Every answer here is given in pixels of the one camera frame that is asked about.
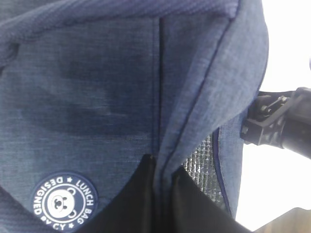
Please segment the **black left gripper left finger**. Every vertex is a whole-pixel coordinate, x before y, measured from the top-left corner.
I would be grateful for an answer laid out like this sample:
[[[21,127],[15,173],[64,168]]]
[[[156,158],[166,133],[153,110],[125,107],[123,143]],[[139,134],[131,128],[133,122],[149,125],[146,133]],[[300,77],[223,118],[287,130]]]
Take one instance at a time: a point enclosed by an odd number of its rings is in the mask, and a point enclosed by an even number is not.
[[[155,158],[144,155],[129,182],[79,233],[152,233]]]

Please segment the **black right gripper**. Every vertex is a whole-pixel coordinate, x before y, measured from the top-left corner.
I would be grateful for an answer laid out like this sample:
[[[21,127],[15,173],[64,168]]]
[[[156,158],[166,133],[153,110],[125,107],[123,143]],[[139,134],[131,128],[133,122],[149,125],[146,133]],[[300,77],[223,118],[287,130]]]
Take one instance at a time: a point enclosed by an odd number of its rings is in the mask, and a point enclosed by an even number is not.
[[[299,87],[288,92],[260,91],[242,123],[246,144],[288,149],[311,154],[311,90]]]

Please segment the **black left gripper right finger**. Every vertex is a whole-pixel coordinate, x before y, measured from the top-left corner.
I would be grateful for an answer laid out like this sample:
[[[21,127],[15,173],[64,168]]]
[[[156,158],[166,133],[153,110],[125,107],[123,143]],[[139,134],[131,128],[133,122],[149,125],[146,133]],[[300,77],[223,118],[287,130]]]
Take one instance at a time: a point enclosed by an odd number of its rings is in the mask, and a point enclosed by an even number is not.
[[[249,233],[206,196],[181,166],[173,174],[171,191],[173,233]]]

